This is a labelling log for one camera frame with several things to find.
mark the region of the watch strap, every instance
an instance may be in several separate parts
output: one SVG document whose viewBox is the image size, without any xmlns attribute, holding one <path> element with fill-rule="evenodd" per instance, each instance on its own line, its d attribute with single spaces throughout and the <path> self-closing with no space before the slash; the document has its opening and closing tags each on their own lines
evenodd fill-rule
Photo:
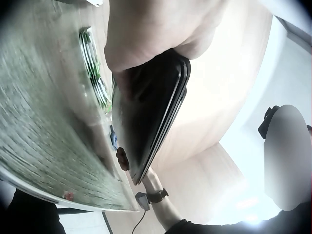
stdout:
<svg viewBox="0 0 312 234">
<path fill-rule="evenodd" d="M 169 196 L 169 194 L 165 189 L 163 189 L 158 193 L 147 194 L 147 199 L 149 200 L 149 203 L 158 203 L 161 202 L 165 196 Z"/>
</svg>

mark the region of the black laptop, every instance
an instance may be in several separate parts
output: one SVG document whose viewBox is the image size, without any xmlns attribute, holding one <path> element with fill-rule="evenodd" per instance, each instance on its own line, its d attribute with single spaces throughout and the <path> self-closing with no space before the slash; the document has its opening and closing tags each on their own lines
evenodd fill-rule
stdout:
<svg viewBox="0 0 312 234">
<path fill-rule="evenodd" d="M 113 126 L 135 185 L 146 174 L 179 111 L 190 71 L 190 61 L 170 49 L 131 69 L 133 90 L 139 90 L 131 101 L 113 79 Z"/>
</svg>

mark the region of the blue object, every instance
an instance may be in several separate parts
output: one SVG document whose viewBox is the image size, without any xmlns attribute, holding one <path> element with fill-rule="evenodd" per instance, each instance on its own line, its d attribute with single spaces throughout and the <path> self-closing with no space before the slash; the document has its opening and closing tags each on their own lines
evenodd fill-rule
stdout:
<svg viewBox="0 0 312 234">
<path fill-rule="evenodd" d="M 116 134 L 115 134 L 115 131 L 114 131 L 112 125 L 110 126 L 110 130 L 111 130 L 111 132 L 112 132 L 112 133 L 110 134 L 110 140 L 111 140 L 111 142 L 112 142 L 112 145 L 113 145 L 114 149 L 117 150 L 117 149 L 118 149 L 118 147 L 117 147 L 117 137 L 116 137 Z"/>
</svg>

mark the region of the black cable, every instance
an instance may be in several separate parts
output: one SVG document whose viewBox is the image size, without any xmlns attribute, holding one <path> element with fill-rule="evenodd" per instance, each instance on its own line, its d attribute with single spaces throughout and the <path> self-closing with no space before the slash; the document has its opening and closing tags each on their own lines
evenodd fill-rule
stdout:
<svg viewBox="0 0 312 234">
<path fill-rule="evenodd" d="M 136 229 L 136 227 L 140 224 L 140 222 L 141 222 L 142 219 L 144 218 L 145 213 L 146 213 L 146 210 L 144 210 L 144 214 L 143 214 L 142 218 L 140 219 L 140 221 L 138 222 L 138 224 L 135 225 L 135 227 L 134 227 L 134 229 L 132 230 L 132 233 L 131 233 L 131 234 L 133 234 L 133 232 L 134 232 L 134 230 Z"/>
</svg>

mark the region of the hand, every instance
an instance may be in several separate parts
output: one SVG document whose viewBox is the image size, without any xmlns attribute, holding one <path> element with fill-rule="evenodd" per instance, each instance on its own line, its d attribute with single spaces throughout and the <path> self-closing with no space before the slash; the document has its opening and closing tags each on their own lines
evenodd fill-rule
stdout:
<svg viewBox="0 0 312 234">
<path fill-rule="evenodd" d="M 120 91 L 131 97 L 129 68 L 174 48 L 194 59 L 212 42 L 228 0 L 110 0 L 108 67 Z"/>
<path fill-rule="evenodd" d="M 129 161 L 127 159 L 126 152 L 124 151 L 123 148 L 119 147 L 117 149 L 116 157 L 118 158 L 118 163 L 124 171 L 129 170 Z"/>
</svg>

